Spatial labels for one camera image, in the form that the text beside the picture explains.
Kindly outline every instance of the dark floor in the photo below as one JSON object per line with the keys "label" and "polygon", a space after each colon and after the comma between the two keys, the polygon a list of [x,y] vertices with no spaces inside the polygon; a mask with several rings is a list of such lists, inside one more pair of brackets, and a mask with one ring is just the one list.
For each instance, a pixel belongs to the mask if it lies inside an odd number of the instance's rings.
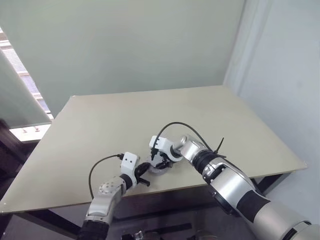
{"label": "dark floor", "polygon": [[[53,211],[64,218],[81,225],[88,205],[56,208]],[[181,240],[191,237],[196,230],[208,230],[219,240],[255,240],[246,223],[240,217],[226,215],[219,207],[197,211],[153,217],[142,220],[129,220],[111,225],[108,233],[110,240],[119,240],[121,235],[136,233],[139,230],[151,230],[167,226],[191,223],[192,229],[164,234],[164,240]],[[68,240],[70,238],[13,216],[3,240]]]}

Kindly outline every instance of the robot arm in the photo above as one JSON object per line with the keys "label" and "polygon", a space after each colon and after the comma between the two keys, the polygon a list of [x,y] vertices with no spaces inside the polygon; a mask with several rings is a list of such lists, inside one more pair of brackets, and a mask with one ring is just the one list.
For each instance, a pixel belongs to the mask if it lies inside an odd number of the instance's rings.
{"label": "robot arm", "polygon": [[120,170],[121,175],[111,178],[99,187],[86,213],[83,225],[77,236],[78,240],[105,240],[109,225],[112,222],[114,209],[127,190],[138,183],[150,184],[140,178],[149,168],[149,163],[138,165],[139,157],[130,152],[123,156]]}
{"label": "robot arm", "polygon": [[173,151],[202,175],[221,207],[242,216],[260,240],[319,240],[318,225],[259,194],[246,174],[201,142],[183,136]]}

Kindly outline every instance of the white table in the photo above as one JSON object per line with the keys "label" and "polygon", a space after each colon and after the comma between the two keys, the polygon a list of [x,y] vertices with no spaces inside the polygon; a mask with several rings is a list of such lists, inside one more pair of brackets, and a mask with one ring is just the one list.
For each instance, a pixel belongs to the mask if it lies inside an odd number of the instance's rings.
{"label": "white table", "polygon": [[[224,86],[73,96],[53,121],[0,202],[3,213],[26,212],[91,201],[88,174],[105,156],[132,152],[144,161],[152,135],[169,122],[194,127],[249,177],[289,173],[306,167],[249,107]],[[180,125],[164,136],[192,134]],[[117,158],[92,174],[93,192],[120,173]],[[143,176],[129,195],[156,193],[204,184],[186,161],[163,176]]]}

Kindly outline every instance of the black cable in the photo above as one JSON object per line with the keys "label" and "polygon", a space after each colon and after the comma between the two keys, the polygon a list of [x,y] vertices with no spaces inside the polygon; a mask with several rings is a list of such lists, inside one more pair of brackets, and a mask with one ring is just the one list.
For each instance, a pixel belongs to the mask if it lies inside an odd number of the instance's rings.
{"label": "black cable", "polygon": [[156,136],[155,140],[154,140],[154,143],[153,143],[153,146],[152,146],[152,149],[151,149],[151,158],[153,159],[154,156],[157,154],[155,152],[155,147],[156,147],[156,143],[160,137],[160,135],[162,134],[162,132],[169,126],[171,125],[174,125],[174,124],[178,124],[178,125],[183,125],[183,126],[186,126],[187,128],[191,129],[197,136],[198,138],[202,141],[202,143],[206,146],[207,149],[209,149],[210,151],[212,151],[212,149],[209,147],[209,145],[206,143],[206,141],[202,138],[202,136],[193,128],[191,127],[190,125],[184,123],[184,122],[180,122],[180,121],[173,121],[173,122],[170,122],[168,123],[167,125],[165,125],[161,130],[160,132],[158,133],[158,135]]}
{"label": "black cable", "polygon": [[111,156],[106,156],[104,158],[102,158],[101,160],[97,161],[91,168],[90,170],[90,173],[89,173],[89,178],[88,178],[88,183],[89,183],[89,190],[90,190],[90,195],[91,195],[91,198],[94,199],[94,194],[92,192],[92,187],[91,187],[91,174],[92,174],[92,171],[94,170],[94,168],[99,164],[101,163],[103,160],[106,160],[106,159],[110,159],[110,158],[113,158],[113,157],[118,157],[120,159],[123,158],[123,154],[115,154],[115,155],[111,155]]}

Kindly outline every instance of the table surface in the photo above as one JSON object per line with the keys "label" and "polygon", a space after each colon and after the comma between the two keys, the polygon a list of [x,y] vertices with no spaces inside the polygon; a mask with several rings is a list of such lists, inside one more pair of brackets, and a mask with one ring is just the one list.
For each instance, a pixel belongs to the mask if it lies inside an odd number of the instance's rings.
{"label": "table surface", "polygon": [[[249,177],[303,169],[306,164],[224,86],[73,96],[53,121],[0,202],[3,213],[48,209],[91,201],[88,174],[103,157],[131,152],[145,161],[149,141],[169,122],[194,127],[220,154]],[[191,131],[170,126],[163,136],[176,141]],[[92,173],[95,193],[120,174],[120,160],[100,163]],[[185,160],[162,176],[144,175],[127,195],[155,193],[204,184]]]}

